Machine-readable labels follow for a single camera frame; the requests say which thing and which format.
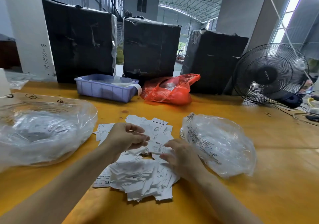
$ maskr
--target orange table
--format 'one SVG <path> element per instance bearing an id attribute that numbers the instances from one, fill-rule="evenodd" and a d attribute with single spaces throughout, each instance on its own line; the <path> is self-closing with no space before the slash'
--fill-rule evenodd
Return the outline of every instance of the orange table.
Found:
<path id="1" fill-rule="evenodd" d="M 146 102 L 134 97 L 127 104 L 78 96 L 75 85 L 29 82 L 21 92 L 80 98 L 98 109 L 98 124 L 123 122 L 128 114 L 160 118 L 179 137 L 182 118 L 191 112 L 226 117 L 241 125 L 257 150 L 253 177 L 239 175 L 222 182 L 265 223 L 318 223 L 319 128 L 274 107 L 241 105 L 240 97 L 192 96 L 187 106 Z M 70 164 L 96 148 L 93 134 L 69 159 L 46 167 L 15 167 L 0 173 L 0 215 L 50 182 Z M 173 201 L 153 197 L 127 203 L 126 194 L 90 188 L 64 224 L 89 223 L 219 223 L 196 188 L 184 180 L 173 186 Z"/>

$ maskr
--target blue plastic crate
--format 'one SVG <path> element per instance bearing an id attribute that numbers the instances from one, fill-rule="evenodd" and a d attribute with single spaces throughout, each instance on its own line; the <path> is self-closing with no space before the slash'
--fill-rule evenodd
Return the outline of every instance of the blue plastic crate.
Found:
<path id="1" fill-rule="evenodd" d="M 108 99 L 111 101 L 120 101 L 127 103 L 135 94 L 137 94 L 138 90 L 134 86 L 119 87 L 104 82 L 96 82 L 112 79 L 114 79 L 114 76 L 112 75 L 92 74 L 77 77 L 74 80 L 77 82 L 78 93 L 80 95 L 88 95 Z M 120 77 L 120 79 L 123 83 L 129 83 L 129 78 Z"/>

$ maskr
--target black plastic wrap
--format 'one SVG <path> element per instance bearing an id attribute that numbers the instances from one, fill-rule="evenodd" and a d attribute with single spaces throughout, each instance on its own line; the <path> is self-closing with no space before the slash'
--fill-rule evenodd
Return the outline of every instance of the black plastic wrap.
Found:
<path id="1" fill-rule="evenodd" d="M 173 76 L 180 25 L 124 18 L 123 76 L 150 80 Z"/>
<path id="2" fill-rule="evenodd" d="M 54 0 L 42 0 L 42 4 L 58 82 L 114 74 L 116 17 L 112 13 Z"/>
<path id="3" fill-rule="evenodd" d="M 200 74 L 191 93 L 222 94 L 248 38 L 201 29 L 191 32 L 181 74 Z"/>

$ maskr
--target packing tape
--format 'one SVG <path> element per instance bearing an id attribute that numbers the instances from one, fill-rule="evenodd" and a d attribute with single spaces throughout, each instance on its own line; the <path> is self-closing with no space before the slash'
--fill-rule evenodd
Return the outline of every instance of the packing tape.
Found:
<path id="1" fill-rule="evenodd" d="M 136 89 L 138 89 L 138 96 L 142 93 L 142 88 L 139 84 L 131 84 L 129 86 L 134 86 Z"/>

